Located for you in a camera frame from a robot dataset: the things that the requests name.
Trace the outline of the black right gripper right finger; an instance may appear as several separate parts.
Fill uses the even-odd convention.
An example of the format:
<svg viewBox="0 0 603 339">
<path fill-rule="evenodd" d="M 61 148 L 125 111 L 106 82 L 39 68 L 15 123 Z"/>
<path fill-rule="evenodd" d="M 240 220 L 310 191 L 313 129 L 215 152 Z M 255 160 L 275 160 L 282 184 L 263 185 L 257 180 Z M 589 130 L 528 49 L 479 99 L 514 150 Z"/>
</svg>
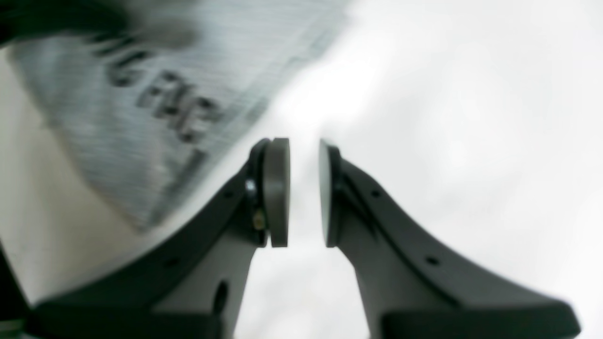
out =
<svg viewBox="0 0 603 339">
<path fill-rule="evenodd" d="M 319 143 L 326 247 L 354 268 L 373 339 L 573 339 L 566 302 L 458 254 L 415 222 L 370 175 Z"/>
</svg>

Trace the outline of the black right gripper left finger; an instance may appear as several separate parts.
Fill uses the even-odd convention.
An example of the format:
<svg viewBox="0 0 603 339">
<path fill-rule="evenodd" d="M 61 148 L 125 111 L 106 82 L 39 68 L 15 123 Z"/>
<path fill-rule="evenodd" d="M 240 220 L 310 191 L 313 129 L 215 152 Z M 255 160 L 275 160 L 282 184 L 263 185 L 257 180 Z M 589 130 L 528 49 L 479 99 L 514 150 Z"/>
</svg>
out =
<svg viewBox="0 0 603 339">
<path fill-rule="evenodd" d="M 288 245 L 289 140 L 262 139 L 169 239 L 26 320 L 37 339 L 230 339 L 258 248 Z"/>
</svg>

